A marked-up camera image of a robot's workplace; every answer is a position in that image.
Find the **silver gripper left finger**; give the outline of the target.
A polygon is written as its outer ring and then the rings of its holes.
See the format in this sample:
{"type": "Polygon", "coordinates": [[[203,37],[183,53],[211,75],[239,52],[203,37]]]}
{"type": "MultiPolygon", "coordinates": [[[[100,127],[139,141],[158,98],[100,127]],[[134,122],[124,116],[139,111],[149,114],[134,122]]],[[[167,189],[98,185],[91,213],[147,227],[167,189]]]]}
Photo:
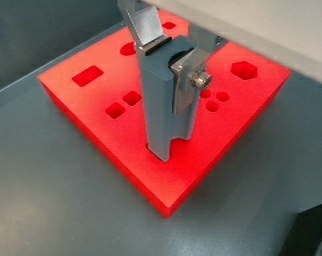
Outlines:
{"type": "Polygon", "coordinates": [[[158,8],[142,0],[118,0],[118,7],[136,43],[138,54],[149,56],[173,40],[165,34],[158,8]]]}

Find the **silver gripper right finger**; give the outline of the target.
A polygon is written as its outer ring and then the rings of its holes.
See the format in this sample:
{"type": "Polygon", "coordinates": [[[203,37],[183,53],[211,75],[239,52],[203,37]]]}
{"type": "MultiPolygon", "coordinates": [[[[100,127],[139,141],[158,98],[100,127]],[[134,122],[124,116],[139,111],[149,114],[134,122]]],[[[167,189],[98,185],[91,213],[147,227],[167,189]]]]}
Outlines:
{"type": "Polygon", "coordinates": [[[191,105],[195,93],[206,89],[213,76],[206,71],[206,61],[227,43],[226,39],[198,25],[190,26],[189,39],[195,48],[171,65],[177,77],[174,113],[179,114],[191,105]]]}

